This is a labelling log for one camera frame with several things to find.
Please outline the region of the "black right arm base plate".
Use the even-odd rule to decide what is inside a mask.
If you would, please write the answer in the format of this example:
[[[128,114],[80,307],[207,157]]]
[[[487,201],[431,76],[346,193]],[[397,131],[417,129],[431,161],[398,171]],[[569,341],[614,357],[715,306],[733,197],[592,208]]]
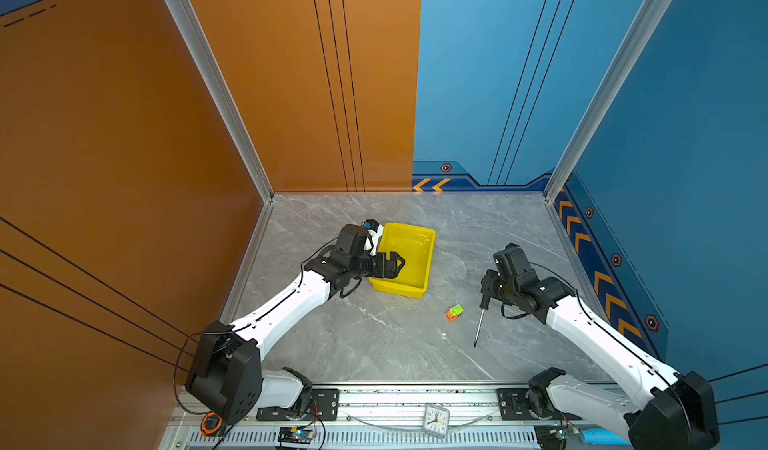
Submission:
[[[528,398],[527,388],[504,387],[496,390],[497,403],[503,421],[580,421],[581,417],[557,410],[536,410]]]

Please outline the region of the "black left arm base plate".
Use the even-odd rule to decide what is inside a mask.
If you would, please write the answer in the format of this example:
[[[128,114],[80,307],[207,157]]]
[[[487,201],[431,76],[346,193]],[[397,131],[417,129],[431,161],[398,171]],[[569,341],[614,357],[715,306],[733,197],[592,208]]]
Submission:
[[[335,421],[338,416],[340,390],[316,388],[303,391],[297,402],[288,408],[267,407],[257,410],[258,421],[309,422],[319,416],[323,422]]]

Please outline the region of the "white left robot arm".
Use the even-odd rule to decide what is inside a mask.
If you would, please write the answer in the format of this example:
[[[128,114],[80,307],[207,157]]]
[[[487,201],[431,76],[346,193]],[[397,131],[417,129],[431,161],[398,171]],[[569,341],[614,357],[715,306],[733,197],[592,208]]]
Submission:
[[[254,408],[303,416],[311,405],[312,382],[288,367],[267,371],[262,362],[313,310],[349,297],[367,278],[398,277],[405,260],[381,250],[384,231],[375,220],[345,225],[337,238],[301,263],[298,276],[278,295],[230,324],[210,324],[199,335],[185,390],[227,426]]]

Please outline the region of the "black orange screwdriver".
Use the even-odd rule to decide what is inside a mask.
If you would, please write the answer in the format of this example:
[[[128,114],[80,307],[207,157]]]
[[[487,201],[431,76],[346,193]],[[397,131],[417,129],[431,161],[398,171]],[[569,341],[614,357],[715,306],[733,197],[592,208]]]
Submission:
[[[481,310],[480,310],[480,316],[479,316],[479,319],[478,319],[478,324],[477,324],[477,328],[476,328],[476,332],[475,332],[475,336],[474,336],[474,341],[473,341],[473,348],[476,348],[477,345],[478,345],[479,337],[480,337],[480,333],[481,333],[481,329],[482,329],[482,325],[483,325],[483,321],[484,321],[484,317],[486,315],[487,310],[488,309],[484,308],[484,307],[481,308]]]

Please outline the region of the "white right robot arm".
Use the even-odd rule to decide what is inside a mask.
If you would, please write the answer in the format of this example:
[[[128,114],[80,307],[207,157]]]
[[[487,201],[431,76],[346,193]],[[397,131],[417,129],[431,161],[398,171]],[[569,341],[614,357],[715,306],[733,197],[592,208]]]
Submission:
[[[635,449],[712,449],[720,441],[714,392],[695,372],[680,374],[596,316],[558,277],[541,279],[522,248],[507,245],[481,281],[482,302],[520,309],[597,363],[625,398],[551,367],[528,382],[529,411],[546,420],[573,414]]]

